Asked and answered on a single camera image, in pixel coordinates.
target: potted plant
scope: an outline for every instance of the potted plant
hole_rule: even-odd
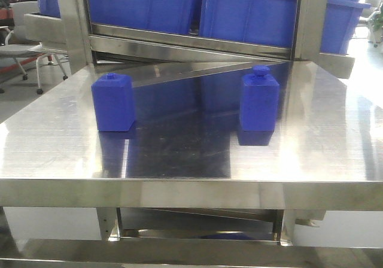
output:
[[[381,42],[382,35],[383,35],[383,4],[380,8],[380,14],[375,15],[375,17],[372,19],[372,27],[373,27],[373,34],[376,39],[376,42]],[[372,36],[370,36],[369,32],[369,41],[372,42]]]

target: metal leg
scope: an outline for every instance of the metal leg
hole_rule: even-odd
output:
[[[120,208],[97,208],[97,216],[102,240],[120,240],[121,211]]]
[[[40,82],[40,61],[46,57],[47,55],[46,54],[43,54],[39,57],[37,57],[37,60],[36,60],[36,71],[37,71],[37,86],[38,86],[38,89],[37,89],[37,94],[38,95],[41,95],[43,93],[43,90],[41,88],[41,82]]]
[[[23,81],[26,81],[28,79],[28,74],[24,70],[22,64],[15,57],[13,58],[13,60],[17,63],[17,65],[19,66],[19,69],[23,73]]]
[[[54,54],[53,56],[56,59],[57,64],[60,66],[60,69],[61,69],[62,73],[64,74],[62,79],[65,81],[68,78],[68,76],[66,75],[66,73],[64,71],[64,67],[62,66],[62,63],[61,63],[59,57],[56,54]]]
[[[273,226],[274,240],[282,246],[292,246],[296,213],[294,210],[278,210]]]
[[[47,56],[47,58],[48,58],[48,65],[54,65],[54,63],[52,62],[52,55],[51,54],[49,54],[48,56]]]
[[[378,46],[378,44],[376,42],[375,34],[373,33],[373,26],[370,22],[368,22],[367,27],[369,28],[369,31],[370,31],[370,36],[372,38],[373,46],[376,48]]]

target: floor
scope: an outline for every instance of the floor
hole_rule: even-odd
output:
[[[366,31],[358,31],[365,36]],[[355,57],[355,65],[349,80],[346,105],[352,106],[352,95],[358,89],[364,97],[383,108],[383,44],[373,48],[365,38],[352,39],[349,54]],[[16,72],[0,76],[0,123],[39,97],[36,94],[37,78],[33,63],[26,66],[29,79],[22,81]],[[64,63],[69,72],[69,64]],[[42,83],[45,92],[62,82],[58,66],[42,67]],[[354,246],[383,248],[383,212],[339,212],[329,211],[324,221],[317,221],[319,228],[296,226],[295,245],[302,246]]]
[[[66,57],[59,57],[62,59],[64,70],[70,76],[69,63]],[[12,64],[14,64],[12,59],[0,59],[0,67]],[[48,60],[44,59],[41,67],[41,82],[44,92],[63,81],[59,66],[56,63],[54,65],[47,64]],[[22,80],[22,74],[18,69],[0,75],[0,89],[5,91],[5,93],[0,94],[0,123],[40,96],[36,93],[38,87],[35,62],[28,63],[24,68],[28,73],[28,80],[26,81]]]

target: metal frame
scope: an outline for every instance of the metal frame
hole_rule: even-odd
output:
[[[73,73],[105,56],[145,62],[312,60],[343,78],[354,63],[347,56],[320,53],[327,0],[298,0],[292,49],[100,25],[90,22],[87,0],[59,3]]]

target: metal beam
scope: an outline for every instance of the metal beam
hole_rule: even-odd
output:
[[[381,267],[383,250],[283,247],[253,241],[127,239],[119,242],[29,240],[20,251],[0,247],[5,267],[25,263],[49,267]]]
[[[86,0],[59,0],[72,74],[93,62]]]
[[[298,0],[291,59],[318,60],[326,7],[327,0]]]

